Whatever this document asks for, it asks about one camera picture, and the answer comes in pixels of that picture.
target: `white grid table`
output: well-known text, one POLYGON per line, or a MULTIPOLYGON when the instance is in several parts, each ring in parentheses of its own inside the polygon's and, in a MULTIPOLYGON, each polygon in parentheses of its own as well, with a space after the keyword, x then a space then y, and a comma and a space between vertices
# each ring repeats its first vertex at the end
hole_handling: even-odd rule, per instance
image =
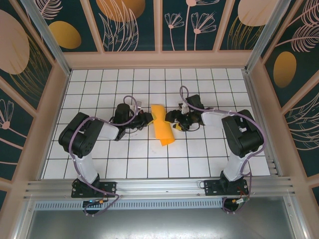
MULTIPOLYGON (((166 111, 181 103, 179 88, 199 94, 205 107, 240 111, 252 108, 240 69, 115 69, 74 70, 44 166, 44 179, 75 179, 73 162, 58 144, 66 125, 78 112, 109 120, 125 95, 166 111)), ((162 147, 154 126, 126 134, 120 141, 98 139, 92 151, 101 178, 218 177, 230 153, 223 130, 202 126, 195 132, 172 129, 176 141, 162 147)), ((264 153, 250 159, 245 169, 253 176, 269 176, 264 153)))

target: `gray floor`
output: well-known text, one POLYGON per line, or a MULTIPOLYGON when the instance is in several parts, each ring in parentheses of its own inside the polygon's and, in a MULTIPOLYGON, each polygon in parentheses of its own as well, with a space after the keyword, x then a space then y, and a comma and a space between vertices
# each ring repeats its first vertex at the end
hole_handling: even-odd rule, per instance
POLYGON ((292 239, 281 198, 254 198, 236 215, 221 209, 35 212, 28 239, 292 239))

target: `black mounting plate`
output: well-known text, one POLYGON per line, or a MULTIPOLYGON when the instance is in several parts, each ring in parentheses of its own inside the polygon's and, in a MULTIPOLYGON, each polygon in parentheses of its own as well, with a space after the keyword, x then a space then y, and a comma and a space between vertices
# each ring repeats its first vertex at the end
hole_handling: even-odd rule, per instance
MULTIPOLYGON (((109 192, 116 193, 116 182, 100 182, 99 189, 109 192)), ((89 190, 83 190, 83 183, 78 179, 72 183, 72 194, 71 198, 103 198, 104 194, 94 191, 89 188, 89 190)), ((108 198, 114 198, 113 195, 107 195, 108 198)))
POLYGON ((230 185, 227 192, 222 189, 219 180, 205 180, 203 181, 203 183, 206 196, 240 196, 240 190, 238 189, 238 187, 246 195, 248 195, 249 193, 247 181, 245 179, 237 180, 236 184, 230 185))

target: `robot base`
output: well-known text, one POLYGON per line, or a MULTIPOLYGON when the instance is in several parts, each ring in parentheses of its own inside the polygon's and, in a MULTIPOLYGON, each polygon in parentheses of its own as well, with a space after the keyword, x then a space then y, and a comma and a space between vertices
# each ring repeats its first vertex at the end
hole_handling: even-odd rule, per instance
POLYGON ((224 176, 222 171, 219 180, 205 180, 204 189, 206 196, 240 196, 240 190, 248 195, 247 181, 240 178, 236 181, 230 182, 224 176))
MULTIPOLYGON (((98 175, 96 180, 92 183, 92 186, 109 193, 116 193, 116 182, 100 182, 100 176, 98 175)), ((71 198, 103 198, 103 193, 97 192, 90 188, 88 185, 75 179, 72 183, 71 198)), ((108 198, 113 198, 113 195, 107 195, 108 198)))

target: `yellow cloth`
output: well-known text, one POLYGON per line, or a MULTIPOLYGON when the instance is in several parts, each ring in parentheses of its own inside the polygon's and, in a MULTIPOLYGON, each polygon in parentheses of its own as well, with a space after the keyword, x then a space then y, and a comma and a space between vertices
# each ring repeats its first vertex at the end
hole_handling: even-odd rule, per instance
POLYGON ((155 138, 160 140, 162 146, 175 141, 170 124, 165 122, 165 108, 160 105, 151 105, 152 115, 154 116, 155 138))

